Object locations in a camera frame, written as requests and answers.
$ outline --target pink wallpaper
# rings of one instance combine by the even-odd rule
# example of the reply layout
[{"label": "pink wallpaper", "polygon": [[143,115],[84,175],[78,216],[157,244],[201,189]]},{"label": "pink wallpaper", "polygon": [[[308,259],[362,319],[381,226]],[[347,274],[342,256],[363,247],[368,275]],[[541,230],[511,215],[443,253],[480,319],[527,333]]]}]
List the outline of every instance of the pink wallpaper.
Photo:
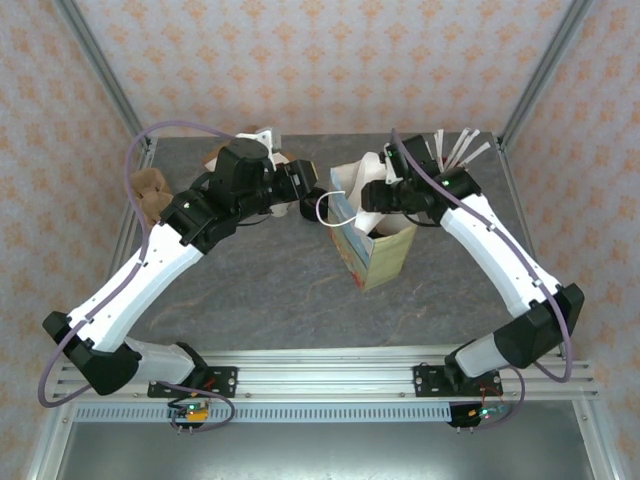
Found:
[{"label": "pink wallpaper", "polygon": [[51,0],[0,2],[0,478],[25,477],[53,349],[41,324],[104,280],[130,139]]},{"label": "pink wallpaper", "polygon": [[619,451],[640,472],[640,3],[595,2],[510,151],[535,248],[586,306]]},{"label": "pink wallpaper", "polygon": [[501,131],[571,2],[78,3],[145,126],[300,134]]}]

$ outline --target gray floor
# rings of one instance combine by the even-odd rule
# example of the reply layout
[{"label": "gray floor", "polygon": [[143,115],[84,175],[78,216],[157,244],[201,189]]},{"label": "gray floor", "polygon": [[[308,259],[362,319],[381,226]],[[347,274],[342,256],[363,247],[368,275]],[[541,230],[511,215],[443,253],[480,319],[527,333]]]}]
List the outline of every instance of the gray floor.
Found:
[{"label": "gray floor", "polygon": [[[445,138],[445,152],[456,138]],[[283,148],[313,160],[320,185],[328,187],[331,166],[377,152],[387,140],[293,136],[283,138]],[[493,145],[490,134],[474,145],[484,140]],[[202,173],[203,156],[218,144],[215,138],[161,139],[153,166],[174,192],[186,189]],[[495,148],[473,162],[471,173],[522,242]],[[186,341],[199,350],[434,345],[466,342],[509,320],[491,282],[441,229],[419,229],[400,277],[363,294],[327,229],[302,219],[296,208],[221,242],[151,305],[131,335]]]},{"label": "gray floor", "polygon": [[528,403],[494,430],[444,423],[78,424],[58,480],[588,480],[571,403]]}]

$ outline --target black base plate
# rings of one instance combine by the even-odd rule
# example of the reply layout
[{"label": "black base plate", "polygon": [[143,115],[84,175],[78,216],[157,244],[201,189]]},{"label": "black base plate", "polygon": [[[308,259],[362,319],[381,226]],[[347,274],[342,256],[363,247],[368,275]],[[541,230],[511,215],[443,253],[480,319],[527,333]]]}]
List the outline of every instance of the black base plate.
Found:
[{"label": "black base plate", "polygon": [[[497,370],[474,378],[460,386],[456,392],[444,376],[444,366],[418,365],[413,367],[413,386],[416,397],[481,397],[480,385],[494,388],[502,395],[502,379]],[[496,393],[487,389],[487,397],[496,397]]]},{"label": "black base plate", "polygon": [[[238,386],[238,368],[237,367],[207,367],[205,382],[214,379],[211,388],[200,386],[199,390],[209,390],[218,393],[227,398],[236,396],[236,387]],[[167,388],[160,384],[149,384],[147,396],[149,398],[178,398],[182,397],[184,392]],[[204,395],[196,395],[194,398],[204,397]]]}]

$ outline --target gray countertop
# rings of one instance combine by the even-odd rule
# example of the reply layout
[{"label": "gray countertop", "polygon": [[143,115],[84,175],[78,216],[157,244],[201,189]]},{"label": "gray countertop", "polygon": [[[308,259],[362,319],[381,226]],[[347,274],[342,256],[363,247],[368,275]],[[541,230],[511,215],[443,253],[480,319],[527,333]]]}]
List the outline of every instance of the gray countertop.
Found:
[{"label": "gray countertop", "polygon": [[[457,134],[445,137],[448,152]],[[379,151],[386,134],[285,136],[283,149],[313,160],[320,186],[329,168]],[[473,145],[488,140],[482,134]],[[220,140],[160,139],[153,166],[174,192],[203,172]],[[495,148],[473,177],[518,241],[524,235]],[[175,281],[131,331],[139,340],[185,341],[197,350],[333,348],[462,343],[510,320],[492,283],[442,229],[418,229],[400,276],[362,293],[327,228],[297,208],[238,229]]]}]

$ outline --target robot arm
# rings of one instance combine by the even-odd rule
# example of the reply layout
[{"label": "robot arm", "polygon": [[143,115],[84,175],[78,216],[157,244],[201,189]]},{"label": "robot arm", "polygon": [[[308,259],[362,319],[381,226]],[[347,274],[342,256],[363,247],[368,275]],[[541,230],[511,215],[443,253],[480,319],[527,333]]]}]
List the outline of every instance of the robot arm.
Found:
[{"label": "robot arm", "polygon": [[[215,170],[178,193],[162,212],[149,236],[147,254],[140,250],[90,299],[68,315],[52,312],[45,330],[60,343],[79,322],[87,322],[64,348],[100,395],[120,389],[132,379],[201,386],[202,359],[185,344],[139,342],[126,335],[140,315],[182,272],[232,235],[242,220],[268,213],[307,195],[317,181],[306,160],[278,164],[273,160],[271,132],[242,134],[224,147]],[[113,296],[134,267],[135,279],[97,313],[92,310]]]},{"label": "robot arm", "polygon": [[[513,321],[495,332],[461,347],[445,362],[450,382],[460,386],[470,379],[508,365],[525,368],[562,342],[558,320],[541,286],[553,295],[573,332],[584,302],[582,291],[558,280],[538,265],[518,244],[497,218],[480,187],[463,168],[440,172],[424,139],[404,140],[404,148],[423,171],[462,204],[480,213],[491,224],[487,227],[466,209],[460,208],[432,188],[407,164],[396,145],[386,145],[380,161],[392,169],[386,180],[371,182],[362,190],[364,210],[380,213],[426,213],[453,235],[480,265],[500,292]],[[533,269],[533,281],[516,253],[494,233],[503,232]]]}]

